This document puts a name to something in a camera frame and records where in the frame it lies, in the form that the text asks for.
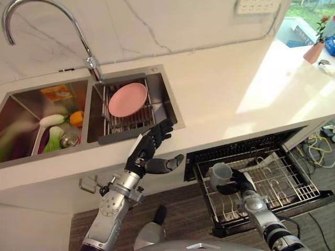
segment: cup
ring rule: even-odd
[[[210,186],[216,190],[217,186],[223,186],[230,182],[232,170],[225,163],[217,163],[212,167],[212,174],[209,179]]]

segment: wooden floor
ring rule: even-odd
[[[334,152],[325,157],[326,163],[335,159]],[[335,168],[317,168],[311,176],[319,189],[335,191]],[[164,222],[168,239],[214,239],[211,236],[211,220],[197,184],[173,189],[147,196],[144,202],[131,210],[123,221],[121,233],[114,250],[132,250],[136,235],[141,228],[150,222],[159,205],[167,207],[167,217]],[[70,234],[70,251],[79,251],[81,242],[90,228],[97,210],[76,214],[72,220]],[[319,208],[311,214],[321,225],[331,250],[335,250],[335,203]],[[308,214],[295,218],[301,225],[301,239],[313,251],[327,250],[317,225]],[[284,223],[293,234],[296,227],[292,223]],[[245,244],[251,247],[268,250],[258,232],[236,234],[223,238],[222,241]]]

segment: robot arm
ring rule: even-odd
[[[310,251],[295,235],[293,235],[276,215],[269,210],[266,197],[261,197],[255,190],[249,175],[233,170],[234,180],[239,184],[242,200],[240,209],[246,212],[250,222],[257,228],[260,235],[271,250],[274,251]]]
[[[110,251],[116,242],[121,223],[129,210],[129,200],[140,202],[143,188],[138,182],[146,173],[164,174],[176,169],[183,160],[178,155],[171,160],[152,159],[162,141],[171,137],[173,123],[164,120],[150,131],[139,135],[127,159],[124,172],[115,175],[100,189],[103,196],[99,212],[85,236],[81,251]]]

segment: double sink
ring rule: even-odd
[[[174,129],[184,126],[162,65],[110,73],[104,79],[103,84],[87,77],[7,93],[0,104],[0,168],[135,138],[166,118],[173,121]],[[133,82],[146,86],[145,106],[127,118],[103,113],[104,101],[107,104],[118,89]],[[60,125],[75,131],[79,144],[38,154],[44,130],[39,121],[49,115],[68,116],[79,110],[84,111],[81,128],[67,122]]]

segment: faucet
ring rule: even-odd
[[[71,20],[75,31],[77,32],[83,46],[85,47],[85,50],[88,54],[88,57],[84,59],[85,66],[89,70],[92,78],[99,82],[103,82],[103,75],[101,72],[101,69],[99,67],[99,62],[92,53],[90,47],[88,46],[88,43],[79,27],[78,21],[75,19],[73,14],[62,4],[54,1],[54,0],[13,0],[9,2],[9,4],[4,9],[3,15],[2,15],[2,31],[4,33],[4,36],[8,42],[9,45],[15,45],[15,41],[12,36],[12,32],[10,31],[10,19],[12,18],[12,15],[17,7],[19,7],[21,4],[27,3],[27,2],[44,2],[47,4],[51,4],[55,6],[56,8],[60,9],[62,12],[65,13],[65,15]]]

